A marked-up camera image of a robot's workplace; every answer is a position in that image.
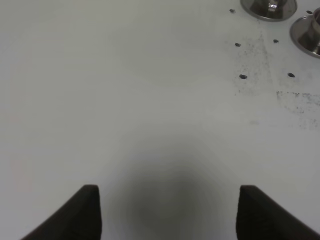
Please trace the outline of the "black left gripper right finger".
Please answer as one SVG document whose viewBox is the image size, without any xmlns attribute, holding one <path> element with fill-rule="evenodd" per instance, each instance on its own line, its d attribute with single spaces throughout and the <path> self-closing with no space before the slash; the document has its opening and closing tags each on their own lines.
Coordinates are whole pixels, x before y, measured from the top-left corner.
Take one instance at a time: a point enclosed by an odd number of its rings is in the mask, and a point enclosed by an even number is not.
<svg viewBox="0 0 320 240">
<path fill-rule="evenodd" d="M 242 185 L 236 215 L 238 240 L 318 240 L 320 234 L 254 185 Z"/>
</svg>

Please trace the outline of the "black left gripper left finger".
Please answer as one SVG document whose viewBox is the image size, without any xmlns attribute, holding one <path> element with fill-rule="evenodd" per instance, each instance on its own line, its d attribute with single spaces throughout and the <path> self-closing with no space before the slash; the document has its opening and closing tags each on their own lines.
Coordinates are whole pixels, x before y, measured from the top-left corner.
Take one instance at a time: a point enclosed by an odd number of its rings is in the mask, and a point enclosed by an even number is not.
<svg viewBox="0 0 320 240">
<path fill-rule="evenodd" d="M 100 240 L 102 213 L 97 185 L 82 186 L 24 240 Z"/>
</svg>

